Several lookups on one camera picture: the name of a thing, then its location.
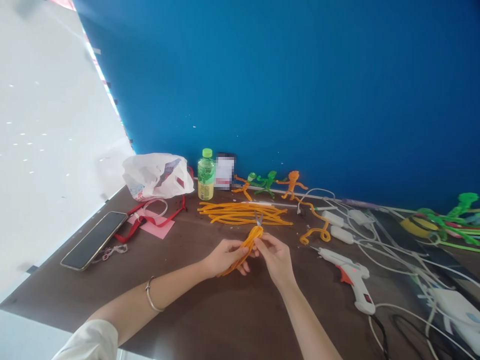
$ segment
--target blue wall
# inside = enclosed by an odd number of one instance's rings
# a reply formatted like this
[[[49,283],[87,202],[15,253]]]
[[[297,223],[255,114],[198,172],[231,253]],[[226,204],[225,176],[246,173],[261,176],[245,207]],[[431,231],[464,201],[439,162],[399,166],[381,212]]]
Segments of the blue wall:
[[[477,0],[76,0],[139,154],[446,211],[480,193]]]

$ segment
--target keychain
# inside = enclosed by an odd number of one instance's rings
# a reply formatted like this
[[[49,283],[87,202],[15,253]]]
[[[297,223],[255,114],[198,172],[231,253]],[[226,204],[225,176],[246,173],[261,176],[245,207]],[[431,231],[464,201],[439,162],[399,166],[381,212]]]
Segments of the keychain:
[[[95,264],[95,263],[99,263],[101,261],[107,261],[109,259],[109,257],[112,256],[113,253],[117,252],[119,254],[123,254],[123,253],[126,253],[128,250],[129,250],[129,248],[128,248],[127,244],[117,245],[117,246],[114,246],[114,247],[106,247],[102,251],[103,255],[101,256],[101,258],[99,258],[98,260],[94,260],[91,263]]]

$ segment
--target green bottle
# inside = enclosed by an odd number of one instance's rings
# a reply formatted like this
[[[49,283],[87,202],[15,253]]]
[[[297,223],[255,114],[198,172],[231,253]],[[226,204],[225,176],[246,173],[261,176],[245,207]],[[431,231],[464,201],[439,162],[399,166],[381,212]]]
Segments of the green bottle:
[[[215,162],[212,160],[212,149],[205,148],[198,162],[198,197],[210,200],[214,197]]]

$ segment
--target charger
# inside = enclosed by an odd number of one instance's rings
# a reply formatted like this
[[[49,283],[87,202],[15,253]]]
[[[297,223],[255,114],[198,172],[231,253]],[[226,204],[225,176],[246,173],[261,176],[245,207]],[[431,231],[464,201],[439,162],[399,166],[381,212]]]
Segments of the charger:
[[[354,243],[354,236],[346,231],[343,230],[342,228],[339,228],[338,226],[332,225],[330,227],[330,234],[334,237],[337,238],[338,240],[343,241],[344,243],[347,244],[353,244]]]
[[[340,216],[335,215],[334,213],[331,213],[330,211],[323,211],[321,213],[322,218],[325,218],[328,220],[328,222],[332,225],[338,226],[339,228],[344,227],[344,219],[342,219]]]
[[[367,227],[367,224],[372,223],[372,220],[360,210],[348,210],[348,216],[360,226]]]

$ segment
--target silver bangle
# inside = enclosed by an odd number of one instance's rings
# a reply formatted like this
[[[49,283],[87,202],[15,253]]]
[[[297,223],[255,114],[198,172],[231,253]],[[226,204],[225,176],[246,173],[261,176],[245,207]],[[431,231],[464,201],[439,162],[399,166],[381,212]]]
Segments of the silver bangle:
[[[150,302],[151,308],[152,308],[153,310],[155,310],[157,313],[161,313],[161,312],[162,312],[163,310],[165,310],[165,309],[159,309],[158,307],[156,307],[156,306],[154,305],[154,303],[152,302],[152,297],[150,296],[150,283],[152,282],[153,279],[155,279],[155,276],[152,276],[152,277],[150,278],[150,280],[148,280],[148,283],[146,284],[146,288],[145,288],[145,290],[146,290],[146,296],[147,296],[147,298],[148,298],[148,301]]]

